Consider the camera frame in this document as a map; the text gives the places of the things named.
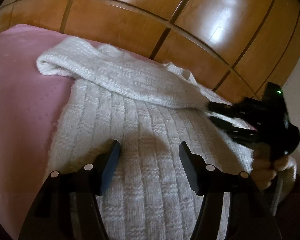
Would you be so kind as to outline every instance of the human hand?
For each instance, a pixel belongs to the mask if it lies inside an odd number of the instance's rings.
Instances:
[[[283,200],[294,187],[297,175],[297,164],[290,155],[285,155],[276,160],[271,169],[269,161],[270,147],[266,144],[258,145],[253,152],[251,178],[260,190],[264,190],[271,185],[271,179],[281,172],[283,179],[282,194],[280,201]]]

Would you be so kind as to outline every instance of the pink bed sheet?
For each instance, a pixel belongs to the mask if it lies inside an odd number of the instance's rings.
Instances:
[[[65,37],[29,25],[0,33],[0,223],[13,239],[44,180],[51,138],[74,83],[40,74],[36,59]]]

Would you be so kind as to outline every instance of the silver screw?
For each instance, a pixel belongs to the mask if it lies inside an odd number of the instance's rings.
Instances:
[[[206,166],[206,170],[207,171],[214,171],[215,170],[215,167],[213,165],[207,165]]]
[[[59,172],[58,172],[58,171],[53,171],[53,172],[50,173],[50,176],[51,176],[52,178],[58,177],[58,175],[59,175]]]
[[[249,177],[249,174],[245,171],[242,171],[242,172],[240,172],[240,176],[246,179]]]
[[[93,169],[93,165],[92,165],[92,164],[87,164],[87,165],[85,165],[84,169],[85,169],[86,171],[90,171],[90,170]]]

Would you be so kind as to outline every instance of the wooden wall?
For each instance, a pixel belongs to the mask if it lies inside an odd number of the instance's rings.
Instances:
[[[300,56],[297,0],[5,0],[0,32],[16,24],[173,62],[231,102],[283,85]]]

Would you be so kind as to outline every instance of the person's arm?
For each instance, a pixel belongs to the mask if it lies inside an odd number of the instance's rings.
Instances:
[[[251,177],[260,190],[268,188],[277,172],[282,172],[284,184],[275,219],[282,240],[300,240],[300,175],[295,160],[284,156],[274,163],[274,170],[271,170],[271,163],[260,151],[256,150],[253,158]]]

